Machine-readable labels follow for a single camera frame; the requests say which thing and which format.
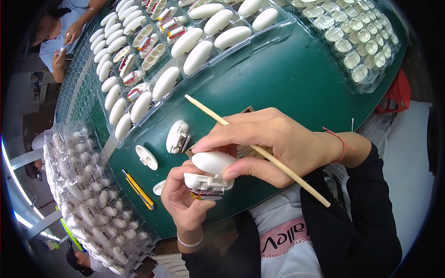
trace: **red string bracelet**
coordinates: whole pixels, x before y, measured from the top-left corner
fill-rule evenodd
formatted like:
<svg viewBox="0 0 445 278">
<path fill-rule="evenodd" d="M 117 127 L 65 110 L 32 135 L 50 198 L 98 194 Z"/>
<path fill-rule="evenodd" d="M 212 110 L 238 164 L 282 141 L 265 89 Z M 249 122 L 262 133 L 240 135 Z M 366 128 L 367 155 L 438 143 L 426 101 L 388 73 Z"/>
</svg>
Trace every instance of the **red string bracelet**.
<svg viewBox="0 0 445 278">
<path fill-rule="evenodd" d="M 331 164 L 338 163 L 338 162 L 340 162 L 340 161 L 344 158 L 344 154 L 346 153 L 346 145 L 348 145 L 348 147 L 350 147 L 350 148 L 352 149 L 353 152 L 356 151 L 356 150 L 354 150 L 354 148 L 353 148 L 351 145 L 349 145 L 345 140 L 343 140 L 343 138 L 341 138 L 338 134 L 336 134 L 335 132 L 333 132 L 333 131 L 331 131 L 331 130 L 328 130 L 328 129 L 325 128 L 325 127 L 323 127 L 323 129 L 326 130 L 325 132 L 330 133 L 330 134 L 334 135 L 335 137 L 337 137 L 338 139 L 340 139 L 340 141 L 341 141 L 342 144 L 343 144 L 343 152 L 342 152 L 342 154 L 341 154 L 341 157 L 340 157 L 337 161 L 335 161 L 335 162 L 331 162 Z"/>
</svg>

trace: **light blue shirt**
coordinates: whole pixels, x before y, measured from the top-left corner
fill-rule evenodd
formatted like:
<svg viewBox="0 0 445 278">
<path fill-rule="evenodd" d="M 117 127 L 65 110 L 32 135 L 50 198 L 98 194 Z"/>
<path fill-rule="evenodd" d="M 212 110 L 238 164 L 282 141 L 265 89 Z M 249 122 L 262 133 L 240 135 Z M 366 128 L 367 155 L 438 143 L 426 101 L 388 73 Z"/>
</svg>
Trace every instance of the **light blue shirt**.
<svg viewBox="0 0 445 278">
<path fill-rule="evenodd" d="M 71 12 L 64 14 L 60 20 L 62 27 L 60 28 L 60 34 L 54 40 L 48 40 L 42 42 L 40 45 L 39 57 L 48 67 L 49 71 L 53 72 L 53 56 L 56 50 L 60 49 L 65 42 L 66 30 L 76 22 L 87 10 L 89 0 L 64 0 L 58 8 L 69 8 Z M 73 52 L 74 47 L 78 43 L 79 38 L 74 41 L 73 44 L 65 45 L 66 54 Z"/>
</svg>

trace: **fingernail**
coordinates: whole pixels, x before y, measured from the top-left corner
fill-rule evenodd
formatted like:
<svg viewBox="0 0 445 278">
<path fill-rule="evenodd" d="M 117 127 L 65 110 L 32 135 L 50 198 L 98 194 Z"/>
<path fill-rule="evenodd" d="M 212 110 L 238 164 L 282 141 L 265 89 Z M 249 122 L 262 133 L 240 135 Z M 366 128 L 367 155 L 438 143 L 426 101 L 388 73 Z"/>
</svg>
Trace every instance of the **fingernail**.
<svg viewBox="0 0 445 278">
<path fill-rule="evenodd" d="M 213 207 L 213 204 L 210 202 L 206 202 L 206 201 L 201 201 L 200 203 L 201 207 L 205 210 L 208 210 L 209 208 Z"/>
<path fill-rule="evenodd" d="M 236 172 L 236 171 L 235 172 L 230 172 L 230 173 L 227 173 L 227 174 L 223 174 L 222 177 L 223 177 L 223 179 L 225 181 L 233 180 L 234 178 L 239 177 L 239 173 Z"/>
</svg>

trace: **red plastic stool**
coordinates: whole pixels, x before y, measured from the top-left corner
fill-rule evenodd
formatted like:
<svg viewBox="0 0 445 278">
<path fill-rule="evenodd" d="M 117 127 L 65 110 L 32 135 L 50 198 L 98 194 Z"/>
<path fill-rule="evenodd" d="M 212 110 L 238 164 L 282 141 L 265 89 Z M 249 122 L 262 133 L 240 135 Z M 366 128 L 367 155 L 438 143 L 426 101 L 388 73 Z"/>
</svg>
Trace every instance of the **red plastic stool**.
<svg viewBox="0 0 445 278">
<path fill-rule="evenodd" d="M 409 100 L 411 99 L 411 89 L 409 87 L 408 79 L 402 69 L 399 69 L 394 81 L 386 91 L 384 98 L 387 98 L 386 108 L 380 105 L 376 107 L 377 114 L 381 113 L 396 113 L 409 109 Z M 397 108 L 390 109 L 391 100 L 397 103 Z"/>
</svg>

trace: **stacked trays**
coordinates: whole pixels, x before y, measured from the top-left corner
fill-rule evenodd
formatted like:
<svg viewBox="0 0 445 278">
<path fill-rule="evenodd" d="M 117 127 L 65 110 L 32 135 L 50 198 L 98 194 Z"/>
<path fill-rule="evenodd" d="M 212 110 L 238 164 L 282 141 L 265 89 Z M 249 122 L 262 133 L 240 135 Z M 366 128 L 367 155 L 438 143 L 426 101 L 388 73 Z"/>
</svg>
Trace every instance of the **stacked trays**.
<svg viewBox="0 0 445 278">
<path fill-rule="evenodd" d="M 46 175 L 64 223 L 90 256 L 120 276 L 134 277 L 159 236 L 114 182 L 84 122 L 58 123 L 44 133 Z"/>
<path fill-rule="evenodd" d="M 117 147 L 196 73 L 208 75 L 202 87 L 238 62 L 228 56 L 281 41 L 295 23 L 270 0 L 121 0 L 89 38 Z"/>
<path fill-rule="evenodd" d="M 385 14 L 365 0 L 286 0 L 306 17 L 341 60 L 356 90 L 372 93 L 400 49 Z"/>
</svg>

